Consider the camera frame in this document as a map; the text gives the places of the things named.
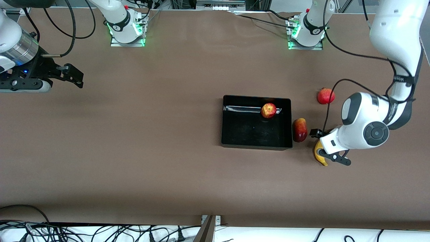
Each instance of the brown table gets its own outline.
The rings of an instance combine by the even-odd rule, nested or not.
[[[49,11],[71,32],[67,9]],[[75,13],[78,35],[86,35],[91,15]],[[388,63],[327,42],[323,51],[288,50],[285,29],[224,11],[162,11],[146,47],[110,47],[95,13],[94,35],[56,60],[85,73],[83,89],[55,81],[46,94],[0,95],[1,205],[36,205],[63,222],[197,224],[200,214],[221,214],[232,226],[430,227],[427,64],[406,126],[382,147],[351,151],[349,167],[322,167],[310,137],[283,152],[221,147],[223,95],[290,98],[293,119],[321,128],[319,88],[352,78],[383,93],[393,75]],[[42,10],[31,15],[41,46],[64,52],[70,38]],[[25,18],[20,24],[32,31]],[[334,15],[330,26],[339,46],[378,54],[362,15]],[[329,128],[356,91],[337,87]],[[41,219],[27,209],[2,218]]]

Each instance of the banana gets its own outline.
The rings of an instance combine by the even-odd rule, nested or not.
[[[323,166],[328,166],[326,159],[318,154],[318,150],[323,149],[323,145],[321,144],[321,141],[318,140],[318,142],[315,145],[315,148],[313,149],[313,155],[319,163],[321,163]]]

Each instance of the black tray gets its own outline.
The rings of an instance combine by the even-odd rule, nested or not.
[[[276,106],[272,118],[264,118],[261,107],[271,102]],[[291,100],[255,96],[223,98],[223,147],[285,150],[293,147]]]

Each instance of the apple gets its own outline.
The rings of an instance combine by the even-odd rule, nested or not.
[[[276,106],[273,103],[266,103],[261,108],[260,113],[264,118],[271,118],[271,117],[275,116],[275,114],[276,114]]]
[[[329,104],[331,102],[333,102],[335,100],[335,93],[332,93],[332,90],[329,88],[325,88],[323,87],[319,92],[318,92],[318,102],[320,104]]]
[[[295,142],[302,142],[307,137],[307,126],[304,118],[299,118],[293,122],[293,140]]]

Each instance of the red apple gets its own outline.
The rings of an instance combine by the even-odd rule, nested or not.
[[[293,140],[302,142],[307,137],[307,126],[304,118],[299,118],[293,122]]]
[[[261,108],[261,115],[265,118],[271,118],[276,114],[276,106],[273,103],[266,103]]]
[[[323,87],[318,93],[318,102],[320,104],[328,104],[335,100],[335,93],[329,88]]]

